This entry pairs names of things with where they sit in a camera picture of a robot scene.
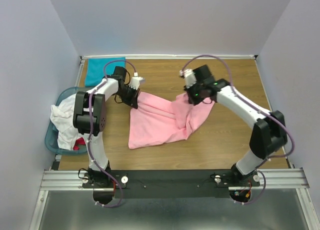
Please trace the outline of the pink t-shirt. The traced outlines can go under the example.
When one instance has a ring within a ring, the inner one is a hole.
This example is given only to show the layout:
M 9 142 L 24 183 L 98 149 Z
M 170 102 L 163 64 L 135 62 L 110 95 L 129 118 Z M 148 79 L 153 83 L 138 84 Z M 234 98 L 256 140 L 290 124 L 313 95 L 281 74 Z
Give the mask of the pink t-shirt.
M 130 110 L 131 150 L 187 140 L 208 118 L 214 102 L 189 103 L 186 93 L 174 101 L 141 92 L 138 108 Z

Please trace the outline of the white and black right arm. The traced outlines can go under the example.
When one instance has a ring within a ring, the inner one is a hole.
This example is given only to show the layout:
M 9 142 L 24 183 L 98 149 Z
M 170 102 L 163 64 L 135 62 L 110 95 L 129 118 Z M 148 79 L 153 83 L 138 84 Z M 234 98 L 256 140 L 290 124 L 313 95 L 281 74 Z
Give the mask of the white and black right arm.
M 259 166 L 288 142 L 285 118 L 280 111 L 270 112 L 242 95 L 229 81 L 215 79 L 207 65 L 181 70 L 179 74 L 185 81 L 184 90 L 190 104 L 196 106 L 210 99 L 231 110 L 252 130 L 249 150 L 228 174 L 234 185 L 247 182 Z

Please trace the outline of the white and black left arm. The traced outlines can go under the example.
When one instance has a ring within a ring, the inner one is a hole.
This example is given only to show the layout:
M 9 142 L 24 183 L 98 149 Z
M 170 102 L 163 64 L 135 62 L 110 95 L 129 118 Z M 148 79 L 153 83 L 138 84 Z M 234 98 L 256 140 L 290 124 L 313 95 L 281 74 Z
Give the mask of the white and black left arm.
M 114 96 L 121 103 L 138 108 L 140 85 L 144 78 L 136 69 L 128 83 L 129 72 L 122 66 L 116 66 L 111 75 L 105 74 L 98 85 L 88 91 L 79 91 L 75 95 L 73 108 L 73 126 L 84 139 L 89 166 L 82 177 L 84 184 L 98 185 L 101 188 L 118 186 L 109 174 L 110 163 L 105 153 L 103 131 L 106 127 L 106 101 Z

